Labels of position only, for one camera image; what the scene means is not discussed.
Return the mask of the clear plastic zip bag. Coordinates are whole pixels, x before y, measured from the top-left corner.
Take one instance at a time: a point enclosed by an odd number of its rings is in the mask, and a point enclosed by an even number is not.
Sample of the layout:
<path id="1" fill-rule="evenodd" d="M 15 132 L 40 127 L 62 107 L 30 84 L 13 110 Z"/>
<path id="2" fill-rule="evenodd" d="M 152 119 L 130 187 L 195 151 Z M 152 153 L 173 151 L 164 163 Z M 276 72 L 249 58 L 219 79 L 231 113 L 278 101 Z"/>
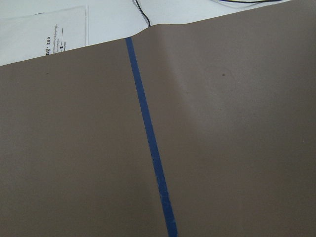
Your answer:
<path id="1" fill-rule="evenodd" d="M 1 19 L 0 64 L 85 47 L 87 31 L 87 6 Z"/>

